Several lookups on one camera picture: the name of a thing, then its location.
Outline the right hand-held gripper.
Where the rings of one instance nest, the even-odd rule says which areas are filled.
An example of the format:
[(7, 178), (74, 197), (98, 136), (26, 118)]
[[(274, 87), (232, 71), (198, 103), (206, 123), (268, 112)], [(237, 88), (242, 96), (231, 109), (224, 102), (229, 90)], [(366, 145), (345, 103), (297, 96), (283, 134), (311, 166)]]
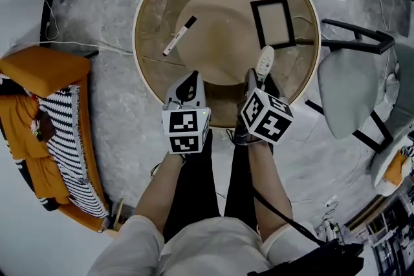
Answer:
[(271, 74), (264, 80), (264, 90), (258, 88), (256, 70), (248, 69), (242, 101), (237, 110), (237, 143), (253, 144), (259, 140), (277, 144), (293, 122), (288, 104), (268, 92), (279, 92)]

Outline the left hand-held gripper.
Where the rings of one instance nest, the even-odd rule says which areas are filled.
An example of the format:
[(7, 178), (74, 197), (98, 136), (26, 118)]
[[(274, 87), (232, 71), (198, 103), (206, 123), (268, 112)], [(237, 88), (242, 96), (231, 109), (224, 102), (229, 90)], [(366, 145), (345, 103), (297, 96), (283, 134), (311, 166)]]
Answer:
[(199, 71), (178, 79), (168, 89), (161, 112), (169, 152), (200, 153), (208, 135), (211, 113)]

